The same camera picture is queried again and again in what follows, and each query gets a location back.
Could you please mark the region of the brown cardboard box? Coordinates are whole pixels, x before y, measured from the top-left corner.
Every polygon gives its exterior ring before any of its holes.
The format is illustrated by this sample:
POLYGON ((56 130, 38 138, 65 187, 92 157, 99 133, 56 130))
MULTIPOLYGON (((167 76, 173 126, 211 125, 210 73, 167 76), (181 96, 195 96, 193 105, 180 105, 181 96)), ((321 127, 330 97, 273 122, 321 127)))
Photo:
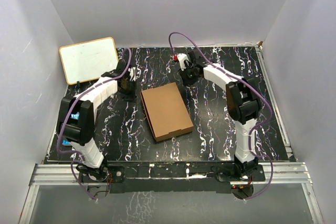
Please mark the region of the brown cardboard box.
POLYGON ((141 100, 156 142, 193 131, 193 122, 175 82, 141 91, 141 100))

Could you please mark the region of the small orange-framed whiteboard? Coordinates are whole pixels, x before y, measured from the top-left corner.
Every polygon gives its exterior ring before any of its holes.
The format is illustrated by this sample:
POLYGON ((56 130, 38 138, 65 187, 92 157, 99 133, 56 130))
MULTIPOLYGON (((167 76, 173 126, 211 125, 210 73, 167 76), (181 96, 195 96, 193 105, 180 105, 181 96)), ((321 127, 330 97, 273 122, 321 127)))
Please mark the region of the small orange-framed whiteboard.
POLYGON ((59 55, 68 85, 99 79, 119 61, 112 37, 62 46, 59 55))

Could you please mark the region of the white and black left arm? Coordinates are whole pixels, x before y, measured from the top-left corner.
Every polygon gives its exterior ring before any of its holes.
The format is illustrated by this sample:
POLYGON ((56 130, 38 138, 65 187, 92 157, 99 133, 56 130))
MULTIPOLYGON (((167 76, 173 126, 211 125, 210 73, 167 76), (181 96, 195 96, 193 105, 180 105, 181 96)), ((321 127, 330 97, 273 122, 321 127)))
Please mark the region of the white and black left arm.
POLYGON ((81 159, 76 169, 98 182, 108 177, 107 161, 95 140, 98 107, 120 92, 135 98, 136 68, 120 60, 114 70, 105 72, 98 81, 80 94, 61 100, 57 135, 70 143, 81 159))

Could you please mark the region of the blue treehouse book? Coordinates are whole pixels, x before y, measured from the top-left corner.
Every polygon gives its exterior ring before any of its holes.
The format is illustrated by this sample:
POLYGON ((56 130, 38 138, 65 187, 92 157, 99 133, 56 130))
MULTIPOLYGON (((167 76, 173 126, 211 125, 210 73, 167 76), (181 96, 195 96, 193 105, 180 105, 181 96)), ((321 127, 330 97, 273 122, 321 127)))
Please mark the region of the blue treehouse book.
POLYGON ((77 141, 80 138, 81 128, 78 126, 79 115, 79 112, 72 113, 66 123, 62 141, 64 146, 70 146, 71 141, 77 141))

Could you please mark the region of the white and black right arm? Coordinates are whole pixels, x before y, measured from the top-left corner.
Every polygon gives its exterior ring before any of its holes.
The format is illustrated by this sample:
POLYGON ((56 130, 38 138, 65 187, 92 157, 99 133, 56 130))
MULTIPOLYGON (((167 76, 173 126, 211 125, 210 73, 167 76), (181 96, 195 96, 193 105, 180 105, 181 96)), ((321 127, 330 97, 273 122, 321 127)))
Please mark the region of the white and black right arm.
POLYGON ((187 54, 175 54, 173 59, 180 65, 178 72, 184 86, 190 87, 203 78, 225 90, 228 114, 235 122, 237 146, 234 163, 224 171, 224 176, 251 180, 258 167, 258 158, 253 154, 255 132, 249 131, 257 124, 261 110, 256 81, 235 75, 218 63, 208 63, 194 50, 187 54))

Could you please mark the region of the black mounting base bracket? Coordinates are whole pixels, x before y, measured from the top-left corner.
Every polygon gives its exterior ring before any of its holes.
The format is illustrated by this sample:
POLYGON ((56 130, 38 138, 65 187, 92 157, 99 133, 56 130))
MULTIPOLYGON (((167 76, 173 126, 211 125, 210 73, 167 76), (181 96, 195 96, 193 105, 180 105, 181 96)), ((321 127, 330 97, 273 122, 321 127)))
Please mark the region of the black mounting base bracket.
POLYGON ((235 193, 240 198, 253 194, 253 183, 265 182, 262 165, 253 161, 212 162, 108 162, 101 168, 77 165, 82 183, 102 184, 105 194, 133 192, 235 193))

